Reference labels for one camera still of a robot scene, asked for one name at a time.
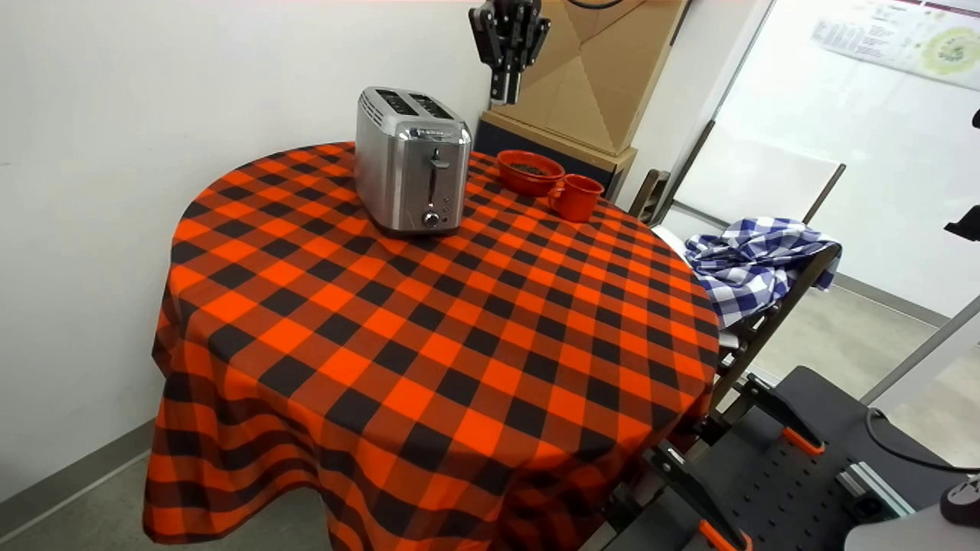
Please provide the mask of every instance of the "wall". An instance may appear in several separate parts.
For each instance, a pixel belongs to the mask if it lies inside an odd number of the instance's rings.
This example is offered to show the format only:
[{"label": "wall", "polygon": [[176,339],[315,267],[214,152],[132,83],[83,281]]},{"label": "wall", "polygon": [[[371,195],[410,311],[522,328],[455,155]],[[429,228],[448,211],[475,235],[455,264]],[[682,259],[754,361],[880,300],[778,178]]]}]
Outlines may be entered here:
[{"label": "wall", "polygon": [[475,123],[462,0],[0,2],[0,503],[154,417],[168,235],[233,166],[352,138],[367,83]]}]

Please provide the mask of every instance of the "round table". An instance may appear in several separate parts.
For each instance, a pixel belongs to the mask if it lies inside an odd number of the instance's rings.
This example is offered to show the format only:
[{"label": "round table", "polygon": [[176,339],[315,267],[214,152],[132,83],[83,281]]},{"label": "round table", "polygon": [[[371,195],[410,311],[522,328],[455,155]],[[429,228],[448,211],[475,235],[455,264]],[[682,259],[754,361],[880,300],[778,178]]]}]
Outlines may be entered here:
[{"label": "round table", "polygon": [[276,152],[179,223],[156,330],[156,542],[315,485],[335,549],[575,549],[705,404],[717,315],[643,223],[567,223],[475,152],[462,226],[388,235],[352,143]]}]

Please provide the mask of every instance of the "folded cloth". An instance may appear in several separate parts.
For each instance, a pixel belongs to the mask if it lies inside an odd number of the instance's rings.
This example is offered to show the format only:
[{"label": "folded cloth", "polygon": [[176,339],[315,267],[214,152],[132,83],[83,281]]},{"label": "folded cloth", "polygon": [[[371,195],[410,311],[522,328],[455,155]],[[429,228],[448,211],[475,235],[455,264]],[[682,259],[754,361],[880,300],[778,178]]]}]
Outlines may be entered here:
[{"label": "folded cloth", "polygon": [[[722,235],[685,237],[685,259],[715,295],[722,328],[768,309],[791,293],[802,264],[834,244],[831,235],[791,216],[743,216]],[[831,286],[840,256],[813,286]]]}]

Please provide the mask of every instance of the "silver toaster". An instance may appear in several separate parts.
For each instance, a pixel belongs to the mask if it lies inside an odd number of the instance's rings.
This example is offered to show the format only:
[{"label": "silver toaster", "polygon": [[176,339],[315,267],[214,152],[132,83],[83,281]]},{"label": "silver toaster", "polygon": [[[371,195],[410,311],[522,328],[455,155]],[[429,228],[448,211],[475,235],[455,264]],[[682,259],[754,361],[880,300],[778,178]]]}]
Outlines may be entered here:
[{"label": "silver toaster", "polygon": [[429,95],[366,89],[359,96],[359,195],[392,232],[448,232],[462,221],[472,134]]}]

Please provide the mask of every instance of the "toaster slot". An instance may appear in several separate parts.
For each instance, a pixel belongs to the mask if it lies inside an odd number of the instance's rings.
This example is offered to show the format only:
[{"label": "toaster slot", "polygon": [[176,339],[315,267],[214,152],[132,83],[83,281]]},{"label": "toaster slot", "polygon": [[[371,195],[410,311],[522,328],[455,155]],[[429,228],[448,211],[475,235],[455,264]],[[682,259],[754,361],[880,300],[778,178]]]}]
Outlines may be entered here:
[{"label": "toaster slot", "polygon": [[422,103],[436,119],[455,119],[440,103],[436,103],[429,95],[410,95],[416,103]]},{"label": "toaster slot", "polygon": [[392,89],[376,89],[376,95],[379,95],[396,114],[416,117],[416,109],[413,109],[403,95],[396,95]]}]

